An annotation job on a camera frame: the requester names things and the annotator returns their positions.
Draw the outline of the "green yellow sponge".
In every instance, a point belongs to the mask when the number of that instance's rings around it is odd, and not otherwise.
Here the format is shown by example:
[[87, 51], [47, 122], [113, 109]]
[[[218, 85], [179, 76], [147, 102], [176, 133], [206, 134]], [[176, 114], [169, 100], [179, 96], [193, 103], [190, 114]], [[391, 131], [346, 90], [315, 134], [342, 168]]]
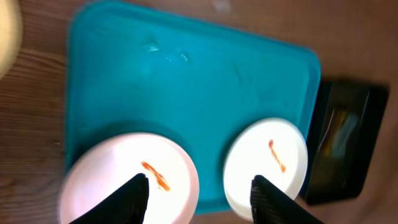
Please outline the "green yellow sponge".
[[355, 113], [334, 109], [323, 138], [322, 155], [342, 159], [346, 154], [346, 144], [358, 123]]

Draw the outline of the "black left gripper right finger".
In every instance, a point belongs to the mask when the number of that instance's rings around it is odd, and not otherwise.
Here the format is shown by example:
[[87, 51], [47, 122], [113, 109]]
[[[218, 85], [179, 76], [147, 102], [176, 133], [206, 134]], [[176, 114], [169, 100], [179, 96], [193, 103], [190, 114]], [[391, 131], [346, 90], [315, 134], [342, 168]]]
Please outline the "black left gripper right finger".
[[251, 182], [254, 224], [323, 224], [262, 175]]

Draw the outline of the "yellow plate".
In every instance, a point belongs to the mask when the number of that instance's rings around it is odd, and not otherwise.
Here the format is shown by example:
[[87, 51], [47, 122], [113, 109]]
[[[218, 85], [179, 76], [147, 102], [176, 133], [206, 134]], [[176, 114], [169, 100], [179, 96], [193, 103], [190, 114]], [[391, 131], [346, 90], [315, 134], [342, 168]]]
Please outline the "yellow plate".
[[15, 62], [22, 42], [22, 16], [18, 0], [1, 0], [1, 78]]

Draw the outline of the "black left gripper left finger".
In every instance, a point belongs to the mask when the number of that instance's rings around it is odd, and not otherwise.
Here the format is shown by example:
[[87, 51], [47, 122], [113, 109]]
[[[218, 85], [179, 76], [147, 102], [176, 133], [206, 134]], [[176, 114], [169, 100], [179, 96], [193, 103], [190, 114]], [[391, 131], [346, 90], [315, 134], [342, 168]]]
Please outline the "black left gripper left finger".
[[138, 173], [70, 224], [143, 224], [148, 199], [149, 179]]

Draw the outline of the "white plate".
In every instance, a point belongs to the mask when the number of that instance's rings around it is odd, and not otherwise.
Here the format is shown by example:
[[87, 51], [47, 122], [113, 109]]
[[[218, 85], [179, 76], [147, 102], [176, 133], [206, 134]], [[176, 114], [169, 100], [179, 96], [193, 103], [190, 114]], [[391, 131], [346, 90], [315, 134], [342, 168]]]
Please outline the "white plate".
[[226, 156], [223, 187], [228, 204], [237, 216], [253, 221], [252, 179], [261, 175], [295, 200], [307, 167], [307, 145], [294, 124], [282, 118], [257, 121], [236, 138]]

